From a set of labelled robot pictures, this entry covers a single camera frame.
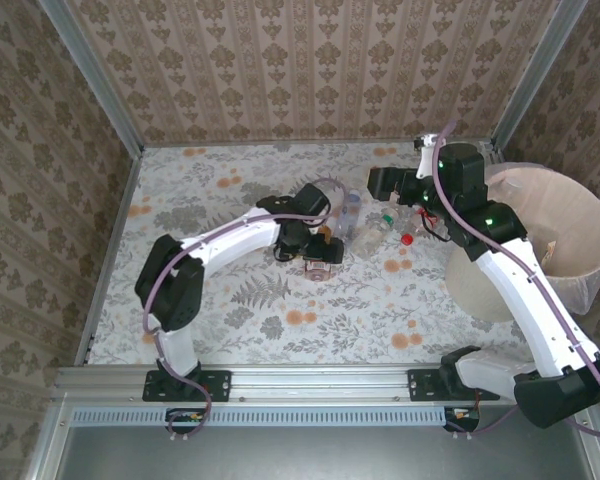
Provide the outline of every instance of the water bottle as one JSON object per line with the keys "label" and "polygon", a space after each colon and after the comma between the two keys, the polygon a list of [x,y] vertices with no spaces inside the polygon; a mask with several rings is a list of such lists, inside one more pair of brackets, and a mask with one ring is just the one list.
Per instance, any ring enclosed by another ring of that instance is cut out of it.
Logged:
{"label": "water bottle", "polygon": [[382,220],[377,225],[365,225],[351,244],[351,251],[362,260],[368,260],[378,250],[398,218],[393,208],[382,210]]}
{"label": "water bottle", "polygon": [[349,246],[353,241],[361,206],[362,199],[360,198],[360,192],[358,190],[349,191],[334,232],[335,237],[342,240],[346,246]]}

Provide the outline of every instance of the wall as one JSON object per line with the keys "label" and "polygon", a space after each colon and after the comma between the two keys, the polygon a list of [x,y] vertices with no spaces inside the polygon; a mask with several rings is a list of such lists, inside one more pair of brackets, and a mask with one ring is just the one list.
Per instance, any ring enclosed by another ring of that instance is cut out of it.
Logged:
{"label": "wall", "polygon": [[70,0],[150,145],[486,137],[555,0]]}
{"label": "wall", "polygon": [[504,154],[545,164],[600,198],[600,0],[588,2]]}
{"label": "wall", "polygon": [[129,167],[36,1],[0,0],[0,479],[73,362]]}

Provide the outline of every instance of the floral tablecloth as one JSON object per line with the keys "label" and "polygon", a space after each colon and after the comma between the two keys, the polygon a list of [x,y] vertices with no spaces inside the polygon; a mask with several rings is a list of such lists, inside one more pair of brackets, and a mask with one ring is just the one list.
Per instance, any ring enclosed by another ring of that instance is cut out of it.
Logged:
{"label": "floral tablecloth", "polygon": [[[89,363],[149,364],[135,281],[156,238],[183,238],[245,213],[267,195],[293,194],[331,176],[363,188],[373,166],[416,166],[408,143],[302,144],[148,149],[122,235]],[[324,189],[334,205],[340,192]],[[359,224],[383,204],[365,190]],[[240,258],[205,281],[192,341],[202,362],[352,364],[435,362],[478,345],[529,358],[511,323],[465,314],[448,295],[445,265],[452,248],[433,238],[400,243],[396,228],[369,260],[345,254],[325,283],[304,278],[304,262],[277,263],[271,249]]]}

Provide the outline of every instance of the red bottle cap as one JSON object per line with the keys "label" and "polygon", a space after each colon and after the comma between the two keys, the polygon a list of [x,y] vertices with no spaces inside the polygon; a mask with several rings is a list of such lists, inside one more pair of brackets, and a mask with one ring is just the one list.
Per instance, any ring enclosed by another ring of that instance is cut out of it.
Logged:
{"label": "red bottle cap", "polygon": [[408,247],[413,243],[413,236],[409,235],[408,233],[405,233],[400,239],[400,241],[403,245],[406,245]]}

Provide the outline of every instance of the wastebasket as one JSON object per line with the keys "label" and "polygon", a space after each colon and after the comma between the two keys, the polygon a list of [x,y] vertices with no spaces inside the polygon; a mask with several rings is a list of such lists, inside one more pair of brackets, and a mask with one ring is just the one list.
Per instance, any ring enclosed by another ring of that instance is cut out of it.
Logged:
{"label": "wastebasket", "polygon": [[[600,200],[549,169],[499,166],[498,170],[486,180],[489,198],[516,212],[565,307],[587,313],[600,289]],[[447,264],[446,284],[468,314],[491,322],[513,320],[496,288],[459,247]]]}

